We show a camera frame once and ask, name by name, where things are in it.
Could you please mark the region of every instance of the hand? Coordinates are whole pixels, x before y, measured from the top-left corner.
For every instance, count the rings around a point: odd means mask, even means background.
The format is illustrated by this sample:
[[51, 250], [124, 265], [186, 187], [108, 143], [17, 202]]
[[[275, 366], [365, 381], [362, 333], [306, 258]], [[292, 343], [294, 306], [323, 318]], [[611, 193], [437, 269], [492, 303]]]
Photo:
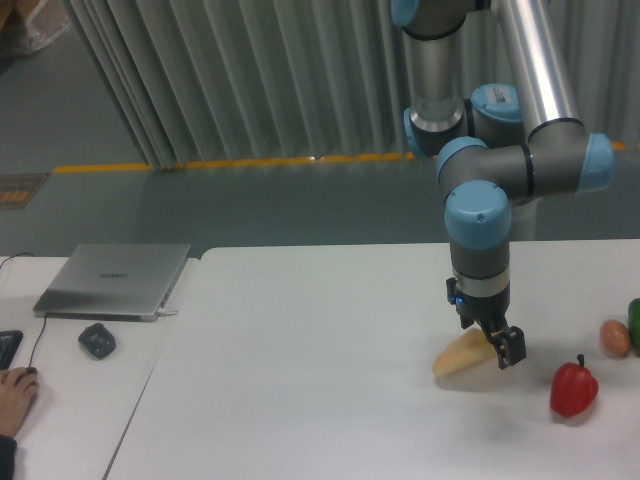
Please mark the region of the hand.
[[38, 393], [37, 381], [35, 368], [0, 371], [0, 435], [13, 438], [18, 433]]

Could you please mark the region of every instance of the red bell pepper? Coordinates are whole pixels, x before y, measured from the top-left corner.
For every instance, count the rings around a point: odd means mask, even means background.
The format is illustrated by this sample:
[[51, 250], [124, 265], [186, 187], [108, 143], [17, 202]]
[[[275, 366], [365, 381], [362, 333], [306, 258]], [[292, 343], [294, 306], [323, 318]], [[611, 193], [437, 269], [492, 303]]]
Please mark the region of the red bell pepper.
[[598, 394], [598, 381], [584, 366], [584, 355], [578, 355], [578, 363], [565, 363], [553, 377], [551, 385], [551, 410], [563, 417], [573, 417], [584, 412]]

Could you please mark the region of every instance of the egg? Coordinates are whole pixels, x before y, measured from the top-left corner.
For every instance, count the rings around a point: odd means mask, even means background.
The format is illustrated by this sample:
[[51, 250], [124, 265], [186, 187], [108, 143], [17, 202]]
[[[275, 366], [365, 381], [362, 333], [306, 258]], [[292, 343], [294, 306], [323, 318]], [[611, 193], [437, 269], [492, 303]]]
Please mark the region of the egg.
[[600, 327], [600, 340], [614, 355], [625, 356], [631, 348], [627, 326], [618, 320], [607, 320]]

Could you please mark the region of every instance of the yellow floor stripe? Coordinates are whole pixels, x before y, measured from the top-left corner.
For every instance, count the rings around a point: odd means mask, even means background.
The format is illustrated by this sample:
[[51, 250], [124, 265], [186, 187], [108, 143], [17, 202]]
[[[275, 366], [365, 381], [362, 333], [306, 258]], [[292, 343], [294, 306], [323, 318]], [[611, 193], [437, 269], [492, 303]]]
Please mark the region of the yellow floor stripe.
[[53, 169], [53, 173], [131, 172], [150, 170], [151, 168], [142, 163], [120, 163], [113, 165], [72, 165], [56, 167]]
[[[266, 159], [244, 159], [244, 160], [213, 160], [209, 162], [198, 161], [189, 162], [185, 165], [177, 165], [176, 170], [199, 170], [206, 168], [246, 168], [246, 167], [272, 167], [278, 165], [319, 165], [323, 163], [363, 163], [363, 162], [390, 162], [399, 160], [413, 160], [414, 156], [408, 153], [404, 156], [399, 153], [386, 153], [383, 155], [363, 154], [355, 157], [345, 155], [332, 155], [316, 160], [314, 157], [292, 157], [292, 158], [266, 158]], [[130, 172], [130, 171], [151, 171], [152, 169], [144, 164], [121, 163], [113, 165], [73, 165], [56, 167], [53, 173], [97, 173], [97, 172]]]

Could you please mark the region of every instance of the laptop lid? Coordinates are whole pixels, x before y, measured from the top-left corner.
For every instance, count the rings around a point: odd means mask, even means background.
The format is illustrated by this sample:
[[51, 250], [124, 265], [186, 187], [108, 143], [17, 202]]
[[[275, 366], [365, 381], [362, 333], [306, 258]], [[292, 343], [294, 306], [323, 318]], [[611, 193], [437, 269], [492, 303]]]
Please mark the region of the laptop lid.
[[187, 260], [187, 244], [82, 244], [33, 310], [64, 318], [155, 320]]

